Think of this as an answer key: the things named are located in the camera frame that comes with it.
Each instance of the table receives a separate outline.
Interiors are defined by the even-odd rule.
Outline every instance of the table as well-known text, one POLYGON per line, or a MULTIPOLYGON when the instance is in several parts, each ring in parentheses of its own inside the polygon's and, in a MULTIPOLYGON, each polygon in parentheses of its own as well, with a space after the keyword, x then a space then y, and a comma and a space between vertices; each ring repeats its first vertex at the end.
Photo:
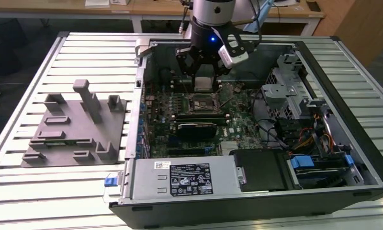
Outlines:
MULTIPOLYGON (((136 33, 143 32, 143 20, 182 20, 184 8, 176 0, 132 0, 130 5, 87 9, 86 0, 0 0, 0 17, 64 19, 130 19, 136 33)), ((267 22, 305 23, 301 35, 312 36, 324 12, 309 9, 305 0, 296 6, 272 8, 267 22)))
MULTIPOLYGON (((0 135, 0 230, 94 229, 131 230, 104 203, 104 178, 126 167, 126 150, 118 165, 22 168, 43 114, 48 93, 63 93, 68 100, 76 79, 92 82, 99 99, 110 94, 132 100, 138 68, 135 46, 139 38, 182 39, 178 34, 71 33, 60 36, 20 100, 0 135)), ((244 39, 257 39, 244 35, 244 39)), ((343 42, 329 37, 264 36, 265 40, 303 40, 324 68, 369 136, 383 155, 383 89, 355 59, 343 42)), ((321 91, 315 82, 316 94, 321 91)), ((128 115, 134 105, 128 103, 128 115)), ((122 147, 127 146, 131 120, 123 130, 122 147)), ((120 191, 111 187, 118 198, 120 191)), ((331 215, 241 221, 179 227, 197 229, 332 230, 383 229, 383 198, 359 203, 331 215)))

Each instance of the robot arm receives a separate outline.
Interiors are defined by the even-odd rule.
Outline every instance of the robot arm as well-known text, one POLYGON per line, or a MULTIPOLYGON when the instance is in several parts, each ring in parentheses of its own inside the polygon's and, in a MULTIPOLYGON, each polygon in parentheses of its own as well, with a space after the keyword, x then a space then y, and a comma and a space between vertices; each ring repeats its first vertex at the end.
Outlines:
POLYGON ((193 78, 204 64, 213 66, 215 77, 228 74, 249 58, 249 53, 260 44, 260 40, 243 41, 243 30, 231 22, 235 6, 236 0, 195 0, 191 6, 192 44, 190 48, 178 50, 176 57, 183 73, 193 78), (191 66, 186 63, 188 54, 193 58, 191 66))

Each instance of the power supply label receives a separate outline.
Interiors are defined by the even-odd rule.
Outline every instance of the power supply label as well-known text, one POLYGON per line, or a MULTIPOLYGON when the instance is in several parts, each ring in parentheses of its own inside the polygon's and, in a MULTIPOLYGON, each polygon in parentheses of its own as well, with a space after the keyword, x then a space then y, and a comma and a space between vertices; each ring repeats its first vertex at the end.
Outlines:
POLYGON ((172 196, 213 194, 211 164, 171 165, 172 196))

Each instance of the blue tab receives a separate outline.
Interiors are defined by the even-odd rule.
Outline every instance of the blue tab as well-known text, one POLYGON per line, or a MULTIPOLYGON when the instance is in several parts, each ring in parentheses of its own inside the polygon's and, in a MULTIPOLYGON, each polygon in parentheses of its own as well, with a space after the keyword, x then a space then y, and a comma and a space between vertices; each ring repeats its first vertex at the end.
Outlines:
POLYGON ((345 155, 345 159, 347 159, 347 162, 348 162, 349 165, 353 165, 353 164, 355 164, 352 155, 345 155))
POLYGON ((293 168, 313 167, 315 161, 311 156, 299 156, 292 159, 293 168))
POLYGON ((313 167, 315 165, 315 161, 312 159, 311 156, 299 156, 295 157, 299 161, 300 167, 313 167))
POLYGON ((292 159, 293 168, 297 169, 300 167, 299 161, 296 158, 292 159))
POLYGON ((107 177, 104 182, 106 187, 118 187, 118 177, 107 177))

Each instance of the slotted metal surface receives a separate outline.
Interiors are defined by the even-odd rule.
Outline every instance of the slotted metal surface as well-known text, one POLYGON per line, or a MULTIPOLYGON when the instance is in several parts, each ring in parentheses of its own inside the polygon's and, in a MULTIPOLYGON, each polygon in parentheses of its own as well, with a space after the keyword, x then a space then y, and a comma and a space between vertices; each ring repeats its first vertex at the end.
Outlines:
MULTIPOLYGON (((180 39, 176 34, 71 33, 59 38, 0 137, 0 230, 130 229, 104 203, 104 178, 124 169, 134 83, 135 42, 139 38, 180 39), (79 99, 72 85, 88 79, 99 99, 119 94, 130 100, 120 164, 106 166, 20 168, 46 107, 46 96, 62 92, 79 99)), ((352 54, 328 37, 265 36, 267 40, 304 40, 383 155, 383 90, 352 54)), ((317 95, 320 90, 311 82, 317 95)), ((118 188, 110 190, 118 197, 118 188)), ((367 201, 332 215, 243 221, 186 229, 383 229, 383 199, 367 201)))

